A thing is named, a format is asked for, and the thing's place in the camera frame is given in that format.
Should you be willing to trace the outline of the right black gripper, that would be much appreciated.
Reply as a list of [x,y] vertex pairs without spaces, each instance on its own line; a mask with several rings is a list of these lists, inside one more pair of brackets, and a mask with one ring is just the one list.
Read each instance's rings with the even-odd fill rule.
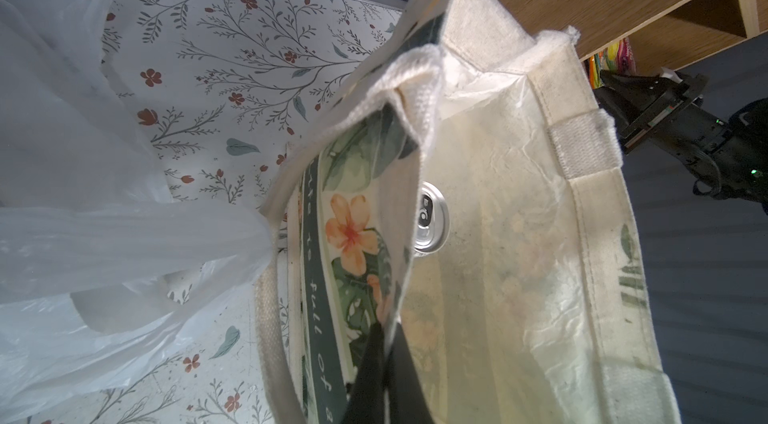
[[723,120],[703,109],[701,95],[681,104],[684,82],[679,77],[630,76],[608,70],[599,76],[602,86],[594,94],[614,119],[623,151],[632,151],[662,122],[659,146],[695,177],[694,195],[742,199],[767,208],[766,99],[753,101]]

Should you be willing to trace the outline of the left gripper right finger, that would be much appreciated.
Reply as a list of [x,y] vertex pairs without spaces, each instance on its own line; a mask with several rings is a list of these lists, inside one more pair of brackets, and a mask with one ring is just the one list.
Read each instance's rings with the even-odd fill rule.
[[404,336],[396,336],[384,373],[386,423],[433,424],[418,374]]

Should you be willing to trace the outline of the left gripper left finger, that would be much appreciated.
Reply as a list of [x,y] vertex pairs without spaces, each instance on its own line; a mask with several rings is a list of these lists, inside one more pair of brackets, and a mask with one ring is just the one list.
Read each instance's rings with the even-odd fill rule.
[[342,419],[343,424],[384,422],[384,336],[382,326],[370,328],[363,359]]

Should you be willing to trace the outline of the colourful fruit candy bag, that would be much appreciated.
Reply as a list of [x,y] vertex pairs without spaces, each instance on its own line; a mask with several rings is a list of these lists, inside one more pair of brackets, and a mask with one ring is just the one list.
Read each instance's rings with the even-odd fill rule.
[[636,61],[630,40],[623,38],[586,60],[588,80],[592,89],[603,85],[600,73],[605,70],[622,75],[636,75]]

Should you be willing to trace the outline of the silver drink can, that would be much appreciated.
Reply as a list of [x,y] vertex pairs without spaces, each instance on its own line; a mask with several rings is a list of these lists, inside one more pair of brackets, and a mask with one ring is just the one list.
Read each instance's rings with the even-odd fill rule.
[[442,192],[433,184],[421,186],[417,215],[414,255],[423,257],[436,253],[446,243],[450,232],[450,214]]

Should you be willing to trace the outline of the cream canvas tote bag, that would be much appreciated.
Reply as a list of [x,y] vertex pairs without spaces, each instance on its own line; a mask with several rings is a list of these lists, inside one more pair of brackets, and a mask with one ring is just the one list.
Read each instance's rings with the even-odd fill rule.
[[[342,423],[370,328],[404,336],[434,423],[677,423],[613,118],[574,30],[409,0],[289,152],[257,283],[279,423]],[[421,186],[450,232],[414,255]]]

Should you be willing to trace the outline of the white plastic grocery bag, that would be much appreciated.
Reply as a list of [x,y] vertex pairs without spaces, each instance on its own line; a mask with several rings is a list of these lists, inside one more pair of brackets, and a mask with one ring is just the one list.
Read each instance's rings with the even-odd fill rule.
[[1,0],[1,419],[123,387],[269,263],[259,214],[177,202],[101,72],[112,0]]

